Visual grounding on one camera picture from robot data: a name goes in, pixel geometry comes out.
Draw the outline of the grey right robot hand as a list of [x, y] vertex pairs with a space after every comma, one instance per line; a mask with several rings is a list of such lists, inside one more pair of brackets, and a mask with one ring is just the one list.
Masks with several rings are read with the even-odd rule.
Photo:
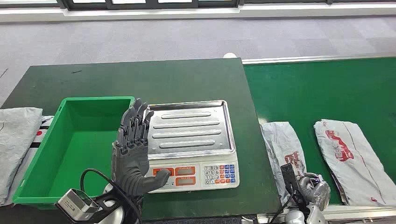
[[298, 181], [303, 198], [323, 211], [329, 204], [330, 187], [322, 175], [305, 173]]

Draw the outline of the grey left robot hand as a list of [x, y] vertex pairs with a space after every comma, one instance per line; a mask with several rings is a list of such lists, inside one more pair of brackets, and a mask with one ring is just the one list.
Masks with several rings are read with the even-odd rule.
[[128, 195], [142, 196], [163, 187], [171, 171], [149, 171], [149, 127], [154, 112], [145, 113], [148, 103], [136, 99], [121, 117], [117, 139], [112, 143], [112, 180]]

